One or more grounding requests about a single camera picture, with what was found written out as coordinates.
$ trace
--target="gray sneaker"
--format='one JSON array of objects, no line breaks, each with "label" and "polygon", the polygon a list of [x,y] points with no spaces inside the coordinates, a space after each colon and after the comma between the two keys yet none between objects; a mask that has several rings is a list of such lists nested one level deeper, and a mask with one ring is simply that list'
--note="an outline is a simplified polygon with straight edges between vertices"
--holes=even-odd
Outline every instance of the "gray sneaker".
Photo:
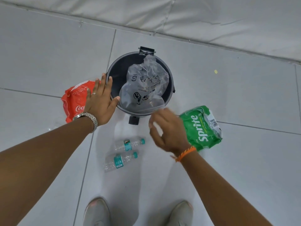
[{"label": "gray sneaker", "polygon": [[97,197],[87,206],[83,226],[110,226],[110,211],[104,199]]},{"label": "gray sneaker", "polygon": [[171,212],[167,226],[191,226],[193,207],[188,201],[182,201]]}]

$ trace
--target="red plastic wrapper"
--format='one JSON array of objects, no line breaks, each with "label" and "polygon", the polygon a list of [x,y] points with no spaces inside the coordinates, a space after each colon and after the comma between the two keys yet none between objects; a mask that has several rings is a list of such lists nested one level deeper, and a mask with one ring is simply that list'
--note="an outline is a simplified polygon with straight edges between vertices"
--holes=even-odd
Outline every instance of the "red plastic wrapper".
[{"label": "red plastic wrapper", "polygon": [[84,111],[87,88],[92,92],[94,85],[95,81],[85,81],[65,91],[61,100],[63,101],[63,108],[67,116],[67,123],[71,122],[75,116]]}]

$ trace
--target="white tarp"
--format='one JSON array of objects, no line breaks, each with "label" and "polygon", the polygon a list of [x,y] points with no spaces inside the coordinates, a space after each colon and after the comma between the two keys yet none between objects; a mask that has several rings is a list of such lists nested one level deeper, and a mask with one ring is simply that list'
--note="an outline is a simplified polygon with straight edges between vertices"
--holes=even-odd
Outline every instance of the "white tarp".
[{"label": "white tarp", "polygon": [[301,0],[3,0],[301,60]]}]

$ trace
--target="metal watch band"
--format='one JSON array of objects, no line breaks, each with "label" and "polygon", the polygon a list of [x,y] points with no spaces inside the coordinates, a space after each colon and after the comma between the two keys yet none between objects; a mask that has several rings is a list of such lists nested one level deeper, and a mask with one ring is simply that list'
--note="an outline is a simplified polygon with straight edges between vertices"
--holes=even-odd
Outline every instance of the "metal watch band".
[{"label": "metal watch band", "polygon": [[80,113],[80,114],[78,114],[77,116],[75,116],[74,118],[73,118],[73,120],[76,120],[77,118],[80,118],[80,117],[89,117],[92,121],[93,121],[93,123],[94,123],[94,130],[92,131],[92,132],[90,132],[90,133],[93,133],[93,132],[95,132],[95,130],[97,129],[97,126],[98,126],[98,122],[97,122],[97,119],[96,119],[96,117],[95,116],[93,116],[92,114],[90,114],[90,113]]}]

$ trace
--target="orange thread wristband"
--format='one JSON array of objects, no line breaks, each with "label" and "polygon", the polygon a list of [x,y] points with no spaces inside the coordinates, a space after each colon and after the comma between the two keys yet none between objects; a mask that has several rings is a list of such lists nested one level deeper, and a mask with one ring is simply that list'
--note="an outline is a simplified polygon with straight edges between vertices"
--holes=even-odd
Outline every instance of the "orange thread wristband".
[{"label": "orange thread wristband", "polygon": [[184,156],[185,155],[187,155],[187,154],[189,154],[190,152],[194,152],[194,151],[196,151],[197,149],[194,147],[194,146],[191,146],[191,148],[188,148],[188,149],[186,149],[185,151],[183,151],[180,155],[179,155],[179,157],[173,157],[174,159],[175,159],[175,161],[176,162],[180,162],[183,158],[184,158]]}]

